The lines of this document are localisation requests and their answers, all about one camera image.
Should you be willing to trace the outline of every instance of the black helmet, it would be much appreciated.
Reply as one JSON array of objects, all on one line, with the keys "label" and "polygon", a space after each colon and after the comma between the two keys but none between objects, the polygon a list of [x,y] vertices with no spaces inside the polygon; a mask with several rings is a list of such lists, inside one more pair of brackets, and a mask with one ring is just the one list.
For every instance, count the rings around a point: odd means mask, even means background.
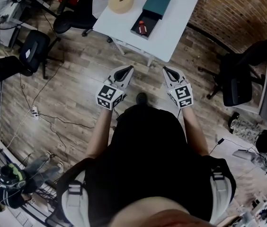
[{"label": "black helmet", "polygon": [[25,183],[25,174],[17,165],[9,163],[1,167],[0,184],[7,187],[21,188]]}]

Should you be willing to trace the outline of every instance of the power outlet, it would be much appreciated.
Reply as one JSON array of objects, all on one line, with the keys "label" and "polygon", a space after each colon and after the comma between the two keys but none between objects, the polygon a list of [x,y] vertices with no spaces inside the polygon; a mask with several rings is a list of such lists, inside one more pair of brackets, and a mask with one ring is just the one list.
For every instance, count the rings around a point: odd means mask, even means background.
[{"label": "power outlet", "polygon": [[37,109],[36,106],[33,106],[31,108],[31,113],[33,114],[35,120],[38,120],[39,119],[39,117],[38,117],[38,109]]}]

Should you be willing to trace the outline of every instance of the roll of tape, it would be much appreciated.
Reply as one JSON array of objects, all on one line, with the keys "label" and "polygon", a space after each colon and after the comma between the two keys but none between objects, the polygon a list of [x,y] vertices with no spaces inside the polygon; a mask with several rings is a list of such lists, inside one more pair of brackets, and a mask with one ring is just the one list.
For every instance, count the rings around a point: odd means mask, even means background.
[{"label": "roll of tape", "polygon": [[126,13],[133,6],[134,0],[109,0],[108,7],[115,13]]}]

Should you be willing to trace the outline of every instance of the tabletop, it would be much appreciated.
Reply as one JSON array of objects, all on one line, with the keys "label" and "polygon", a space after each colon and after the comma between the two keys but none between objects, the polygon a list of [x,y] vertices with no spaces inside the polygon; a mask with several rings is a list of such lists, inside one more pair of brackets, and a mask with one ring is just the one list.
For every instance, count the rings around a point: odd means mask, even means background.
[{"label": "tabletop", "polygon": [[168,62],[182,36],[198,0],[171,0],[148,40],[130,32],[142,13],[146,0],[134,0],[133,7],[117,14],[109,7],[101,14],[93,30],[108,35]]}]

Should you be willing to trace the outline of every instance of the dark green box lid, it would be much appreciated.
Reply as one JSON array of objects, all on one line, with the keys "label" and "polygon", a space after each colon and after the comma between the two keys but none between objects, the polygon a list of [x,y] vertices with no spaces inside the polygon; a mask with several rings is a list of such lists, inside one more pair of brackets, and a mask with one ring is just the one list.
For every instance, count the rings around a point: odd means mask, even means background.
[{"label": "dark green box lid", "polygon": [[147,0],[143,6],[143,10],[159,14],[162,19],[169,2],[170,0]]}]

